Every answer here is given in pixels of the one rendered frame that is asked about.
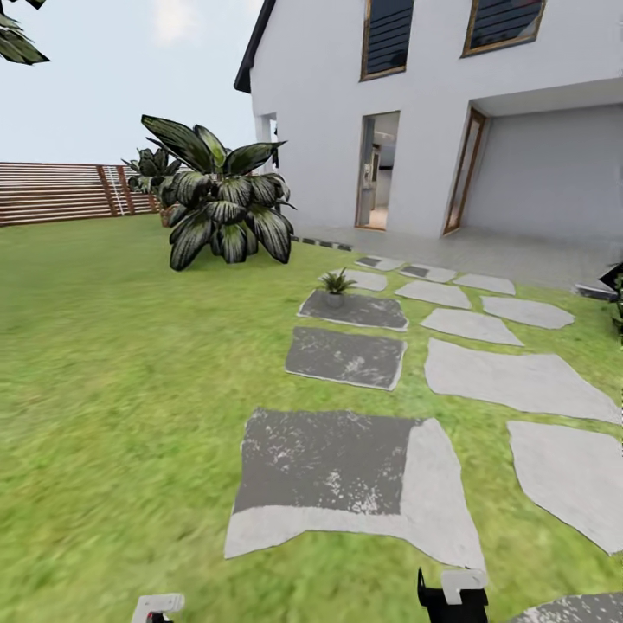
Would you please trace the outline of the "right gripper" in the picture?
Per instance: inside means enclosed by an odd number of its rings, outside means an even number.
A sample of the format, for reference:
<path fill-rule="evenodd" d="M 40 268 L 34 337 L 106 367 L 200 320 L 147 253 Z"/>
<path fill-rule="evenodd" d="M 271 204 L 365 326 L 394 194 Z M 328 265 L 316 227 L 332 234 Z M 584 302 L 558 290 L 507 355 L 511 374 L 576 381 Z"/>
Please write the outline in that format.
<path fill-rule="evenodd" d="M 417 581 L 418 599 L 427 607 L 430 623 L 487 623 L 487 594 L 482 589 L 461 589 L 461 605 L 447 605 L 442 588 L 426 588 L 421 569 Z"/>

